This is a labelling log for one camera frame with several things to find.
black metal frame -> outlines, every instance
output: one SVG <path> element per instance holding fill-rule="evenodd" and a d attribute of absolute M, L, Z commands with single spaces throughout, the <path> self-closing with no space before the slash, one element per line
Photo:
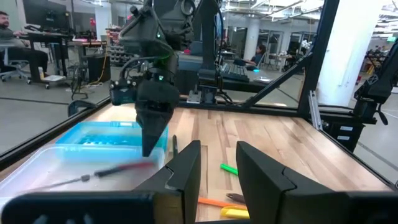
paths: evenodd
<path fill-rule="evenodd" d="M 275 81 L 267 85 L 256 96 L 248 99 L 247 101 L 239 105 L 227 105 L 223 102 L 219 102 L 217 105 L 206 105 L 206 104 L 195 105 L 195 104 L 186 103 L 186 99 L 181 99 L 179 106 L 185 108 L 196 108 L 204 110 L 221 110 L 221 111 L 232 111 L 238 113 L 268 114 L 276 116 L 290 116 L 290 117 L 301 117 L 304 119 L 309 119 L 310 109 L 309 109 L 307 96 L 309 95 L 311 90 L 316 89 L 320 70 L 326 52 L 326 47 L 331 33 L 331 28 L 333 27 L 334 18 L 337 12 L 338 3 L 339 1 L 337 0 L 325 0 L 322 16 L 318 26 L 317 40 L 315 42 L 315 45 L 311 53 L 308 54 L 307 57 L 303 58 L 303 60 L 299 61 L 298 65 L 293 66 L 287 73 L 283 74 L 280 78 L 276 79 Z M 292 77 L 294 73 L 297 70 L 302 69 L 302 67 L 305 67 L 306 76 L 302 92 L 300 95 L 298 108 L 256 105 L 256 103 L 259 100 L 265 97 L 272 90 L 275 90 L 280 84 L 285 82 L 287 79 Z M 32 139 L 27 140 L 26 142 L 23 142 L 19 146 L 10 149 L 5 154 L 0 156 L 0 171 L 4 170 L 11 164 L 14 164 L 17 161 L 21 160 L 22 158 L 24 158 L 31 152 L 35 151 L 39 147 L 43 146 L 44 144 L 47 144 L 55 137 L 64 133 L 67 129 L 71 128 L 77 122 L 84 120 L 85 118 L 89 117 L 91 114 L 103 108 L 109 102 L 110 100 L 109 98 L 107 98 L 102 102 L 100 102 L 97 108 L 85 109 L 80 114 L 72 116 L 71 118 L 55 126 L 54 128 L 49 129 L 48 131 L 45 131 L 42 134 L 39 134 L 38 136 L 35 136 Z M 375 123 L 374 119 L 363 120 L 354 116 L 351 113 L 344 113 L 337 111 L 321 111 L 320 114 L 322 119 L 336 121 L 336 122 L 369 123 L 369 124 Z M 332 142 L 334 142 L 337 146 L 339 146 L 342 150 L 344 150 L 347 154 L 349 154 L 355 161 L 360 163 L 368 171 L 374 174 L 388 187 L 390 187 L 393 190 L 396 190 L 393 183 L 389 182 L 381 174 L 373 170 L 361 159 L 354 156 L 351 152 L 349 152 L 349 150 L 347 150 L 347 148 L 342 146 L 337 140 L 333 139 L 323 131 L 322 133 Z"/>

yellow marker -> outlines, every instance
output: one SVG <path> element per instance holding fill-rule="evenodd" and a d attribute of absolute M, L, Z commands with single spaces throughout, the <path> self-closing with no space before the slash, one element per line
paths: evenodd
<path fill-rule="evenodd" d="M 250 219 L 248 210 L 235 206 L 227 206 L 221 209 L 221 216 L 228 218 Z"/>

wooden tabletop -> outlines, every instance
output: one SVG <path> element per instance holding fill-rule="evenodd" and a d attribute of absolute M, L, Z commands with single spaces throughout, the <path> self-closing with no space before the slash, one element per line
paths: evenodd
<path fill-rule="evenodd" d="M 134 105 L 108 105 L 87 120 L 134 121 L 135 118 Z M 201 197 L 229 202 L 227 193 L 242 193 L 238 177 L 220 169 L 221 163 L 236 167 L 237 141 L 248 142 L 333 190 L 390 190 L 301 118 L 177 108 L 169 123 L 169 152 L 174 134 L 179 151 L 192 140 L 201 141 Z M 18 165 L 1 172 L 0 179 Z M 220 210 L 199 205 L 197 221 L 223 219 Z"/>

screwdriver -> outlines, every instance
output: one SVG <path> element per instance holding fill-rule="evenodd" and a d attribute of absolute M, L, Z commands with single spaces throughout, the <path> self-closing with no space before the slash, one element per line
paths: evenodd
<path fill-rule="evenodd" d="M 132 164 L 123 164 L 123 165 L 119 165 L 110 169 L 105 169 L 105 170 L 99 170 L 99 171 L 95 171 L 93 175 L 90 174 L 86 174 L 86 175 L 82 175 L 79 178 L 75 178 L 72 180 L 67 180 L 64 182 L 60 182 L 60 183 L 56 183 L 56 184 L 50 184 L 47 186 L 43 186 L 43 187 L 38 187 L 36 189 L 30 189 L 28 190 L 30 191 L 38 191 L 38 190 L 45 190 L 45 189 L 51 189 L 54 187 L 59 187 L 59 186 L 63 186 L 63 185 L 67 185 L 67 184 L 72 184 L 75 182 L 88 182 L 90 181 L 91 178 L 97 177 L 97 178 L 103 178 L 112 174 L 117 174 L 119 172 L 125 171 L 125 170 L 131 170 L 131 169 L 135 169 L 135 168 L 143 168 L 143 167 L 150 167 L 150 166 L 154 166 L 153 162 L 138 162 L 138 163 L 132 163 Z"/>

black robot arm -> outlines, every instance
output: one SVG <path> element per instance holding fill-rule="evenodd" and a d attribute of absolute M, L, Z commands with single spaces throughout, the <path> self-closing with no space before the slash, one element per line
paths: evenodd
<path fill-rule="evenodd" d="M 134 18 L 122 29 L 119 39 L 125 52 L 140 58 L 128 61 L 120 79 L 111 81 L 110 97 L 113 105 L 135 103 L 136 120 L 142 128 L 142 154 L 149 156 L 178 104 L 175 50 L 184 50 L 192 42 L 195 4 L 178 0 L 173 10 L 158 18 L 152 1 L 146 1 L 140 10 L 132 7 L 131 13 Z M 142 76 L 126 78 L 126 70 L 143 60 L 151 62 L 150 68 Z"/>
<path fill-rule="evenodd" d="M 371 76 L 355 92 L 357 99 L 354 114 L 361 118 L 373 118 L 375 113 L 379 113 L 382 122 L 387 125 L 388 120 L 381 112 L 383 105 L 391 95 L 394 82 L 397 80 L 398 73 L 398 41 L 392 46 L 387 57 L 381 63 L 380 69 Z"/>

